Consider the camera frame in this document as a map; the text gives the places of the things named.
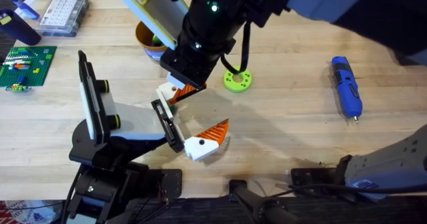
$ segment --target wires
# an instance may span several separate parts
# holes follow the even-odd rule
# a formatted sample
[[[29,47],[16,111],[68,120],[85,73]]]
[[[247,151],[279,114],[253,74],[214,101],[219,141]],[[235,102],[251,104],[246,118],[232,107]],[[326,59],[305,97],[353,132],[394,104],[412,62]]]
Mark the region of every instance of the wires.
[[[221,197],[218,197],[215,199],[215,201],[217,200],[222,200],[222,199],[226,199],[228,198],[229,195],[224,195]],[[165,213],[167,210],[171,209],[174,205],[176,204],[184,204],[184,203],[196,203],[196,202],[200,202],[200,201],[207,201],[206,199],[176,199],[174,202],[171,202],[167,205],[163,205],[159,208],[157,208],[156,210],[154,210],[153,212],[151,212],[150,214],[148,214],[147,216],[145,216],[141,221],[139,221],[139,224],[142,223],[147,223],[148,221],[151,221],[152,219],[155,219],[156,217],[159,217],[161,214]]]
[[[38,208],[44,208],[44,207],[52,207],[54,205],[60,205],[60,204],[63,204],[63,203],[60,202],[60,203],[55,203],[55,204],[50,204],[50,205],[44,205],[44,206],[40,206],[40,207],[0,208],[0,211],[20,211],[20,210],[38,209]]]
[[[246,24],[243,28],[242,60],[240,61],[239,70],[234,69],[234,67],[230,65],[224,54],[221,55],[222,64],[224,64],[224,67],[226,67],[227,70],[233,73],[234,75],[238,75],[246,71],[246,68],[248,68],[249,42],[251,39],[251,23],[251,21],[246,21]]]
[[[69,188],[67,199],[65,200],[65,204],[64,204],[62,214],[61,214],[61,224],[65,224],[65,216],[66,216],[65,213],[67,212],[69,201],[71,199],[71,196],[73,195],[75,184],[77,183],[77,180],[79,179],[80,175],[83,173],[83,170],[84,170],[84,166],[83,166],[83,164],[81,164],[79,167],[79,170],[77,170],[77,173],[75,174],[73,183],[71,184],[71,186]]]
[[[332,189],[336,191],[345,191],[349,193],[376,193],[376,194],[415,193],[415,192],[427,191],[427,184],[417,185],[412,187],[375,188],[375,189],[346,187],[346,186],[333,185],[333,184],[313,184],[313,185],[304,185],[301,187],[295,187],[293,185],[290,185],[289,188],[292,188],[292,189],[289,191],[277,193],[275,195],[272,195],[271,197],[280,197],[282,195],[293,193],[294,191],[299,191],[302,189],[315,189],[315,188],[326,188],[326,189]]]
[[[135,216],[135,218],[133,219],[132,223],[136,222],[136,219],[139,217],[139,214],[141,214],[142,210],[144,209],[145,205],[147,205],[147,203],[149,201],[151,201],[153,198],[148,198],[147,201],[142,205],[142,207],[139,209],[138,214]]]

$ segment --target orange and white object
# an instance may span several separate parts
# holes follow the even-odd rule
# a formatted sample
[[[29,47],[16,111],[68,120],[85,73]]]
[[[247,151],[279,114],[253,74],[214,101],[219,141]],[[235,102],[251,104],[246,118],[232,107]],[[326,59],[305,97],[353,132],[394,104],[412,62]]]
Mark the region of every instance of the orange and white object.
[[[184,141],[187,156],[193,161],[200,161],[215,153],[226,137],[228,119]]]
[[[156,93],[159,96],[161,104],[164,106],[165,112],[169,119],[171,119],[176,127],[177,132],[182,140],[184,137],[181,130],[178,127],[179,120],[175,118],[169,110],[170,105],[175,105],[178,101],[185,99],[203,89],[197,90],[191,85],[185,85],[184,88],[178,89],[173,83],[167,82],[160,85],[156,89]],[[193,161],[200,161],[208,155],[215,153],[224,138],[226,137],[228,130],[228,119],[218,123],[217,125],[203,131],[193,137],[190,137],[184,141],[184,149],[187,156]]]

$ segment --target blue electric screwdriver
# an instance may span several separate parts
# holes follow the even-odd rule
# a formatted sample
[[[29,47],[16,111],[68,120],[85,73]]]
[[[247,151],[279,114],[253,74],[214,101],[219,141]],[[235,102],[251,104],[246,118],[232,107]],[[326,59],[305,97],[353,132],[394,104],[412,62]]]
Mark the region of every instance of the blue electric screwdriver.
[[[362,100],[352,68],[345,57],[332,58],[332,67],[334,68],[336,88],[340,96],[342,111],[344,115],[352,117],[356,124],[359,124],[359,116],[362,114]]]

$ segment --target green lego plate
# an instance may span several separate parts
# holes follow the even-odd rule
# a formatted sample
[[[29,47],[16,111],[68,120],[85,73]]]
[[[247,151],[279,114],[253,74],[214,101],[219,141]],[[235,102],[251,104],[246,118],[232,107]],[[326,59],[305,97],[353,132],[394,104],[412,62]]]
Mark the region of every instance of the green lego plate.
[[[0,87],[7,87],[16,84],[18,76],[24,76],[23,85],[29,87],[42,86],[45,82],[47,72],[52,63],[52,58],[56,52],[56,47],[12,47],[7,54],[6,60],[0,67]],[[10,70],[11,61],[30,61],[26,70]]]

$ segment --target orange striped piece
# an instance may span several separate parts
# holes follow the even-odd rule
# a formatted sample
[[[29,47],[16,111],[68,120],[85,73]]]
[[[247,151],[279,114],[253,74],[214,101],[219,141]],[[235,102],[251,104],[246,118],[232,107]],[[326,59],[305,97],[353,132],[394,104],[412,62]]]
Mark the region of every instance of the orange striped piece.
[[[191,93],[192,91],[194,91],[194,93],[197,92],[197,90],[194,87],[192,87],[190,84],[185,84],[185,86],[182,90],[178,89],[176,91],[175,95],[169,100],[169,104],[174,105],[178,101],[181,101],[182,99],[184,99],[184,98],[180,98],[180,97],[183,97],[184,95],[187,95],[187,94]]]
[[[221,123],[218,123],[217,125],[209,128],[206,131],[197,134],[195,137],[216,141],[218,145],[221,145],[224,138],[226,138],[227,130],[228,119],[222,121]]]

